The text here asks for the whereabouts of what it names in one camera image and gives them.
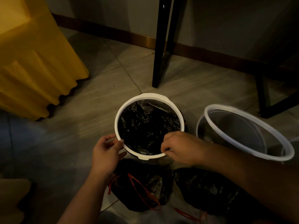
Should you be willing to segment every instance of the wall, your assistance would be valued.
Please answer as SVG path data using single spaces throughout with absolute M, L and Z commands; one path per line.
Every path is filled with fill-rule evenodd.
M 155 37 L 159 0 L 46 0 L 55 14 Z M 266 61 L 297 32 L 299 0 L 187 0 L 177 42 Z M 297 57 L 288 62 L 297 67 Z

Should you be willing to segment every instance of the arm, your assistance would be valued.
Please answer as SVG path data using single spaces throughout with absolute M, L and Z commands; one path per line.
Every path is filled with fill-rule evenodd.
M 204 165 L 224 175 L 277 215 L 299 223 L 299 173 L 295 170 L 180 131 L 165 135 L 161 152 L 175 161 Z
M 118 160 L 126 155 L 118 154 L 123 140 L 107 142 L 114 137 L 115 134 L 101 137 L 94 147 L 91 171 L 57 224 L 90 224 L 98 220 L 105 189 Z

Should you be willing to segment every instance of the floor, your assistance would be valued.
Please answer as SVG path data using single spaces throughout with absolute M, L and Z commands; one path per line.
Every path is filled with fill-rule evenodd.
M 210 104 L 231 105 L 257 116 L 256 87 L 251 75 L 173 56 L 155 89 L 151 86 L 154 50 L 69 29 L 61 31 L 89 69 L 91 79 L 58 105 L 52 118 L 32 122 L 0 111 L 0 171 L 5 177 L 28 178 L 37 183 L 25 223 L 57 222 L 88 175 L 95 143 L 114 132 L 118 109 L 140 93 L 167 96 L 183 113 L 192 134 Z M 296 89 L 282 82 L 268 83 L 272 102 Z M 264 119 L 288 139 L 299 135 L 298 120 L 298 106 Z M 170 158 L 152 163 L 181 166 Z M 104 223 L 192 223 L 171 205 L 198 217 L 198 210 L 186 204 L 175 187 L 170 203 L 159 212 L 132 212 L 114 195 L 105 194 L 101 219 Z M 217 223 L 215 217 L 209 219 Z

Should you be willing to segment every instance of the black trash bag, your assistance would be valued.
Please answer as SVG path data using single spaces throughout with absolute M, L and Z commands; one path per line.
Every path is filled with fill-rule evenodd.
M 185 201 L 209 215 L 226 216 L 232 223 L 270 216 L 270 211 L 223 175 L 198 168 L 172 171 Z
M 118 120 L 118 133 L 125 145 L 143 155 L 161 154 L 164 135 L 180 130 L 175 111 L 167 104 L 151 99 L 130 104 Z
M 170 171 L 160 165 L 141 164 L 132 159 L 122 159 L 114 171 L 111 191 L 131 211 L 146 211 L 169 201 L 173 188 Z

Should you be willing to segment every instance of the brown baseboard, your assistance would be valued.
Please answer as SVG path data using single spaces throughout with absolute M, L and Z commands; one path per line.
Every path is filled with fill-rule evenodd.
M 154 37 L 135 34 L 129 31 L 103 26 L 81 19 L 70 18 L 57 14 L 52 15 L 57 25 L 61 27 L 136 46 L 155 49 L 156 38 Z M 253 74 L 255 69 L 259 69 L 264 65 L 262 62 L 247 60 L 203 48 L 187 46 L 180 43 L 175 44 L 173 54 L 249 74 Z M 274 72 L 271 72 L 270 75 L 265 74 L 266 77 L 286 82 L 292 82 L 296 75 L 298 75 L 298 71 L 290 70 L 284 67 L 277 68 Z

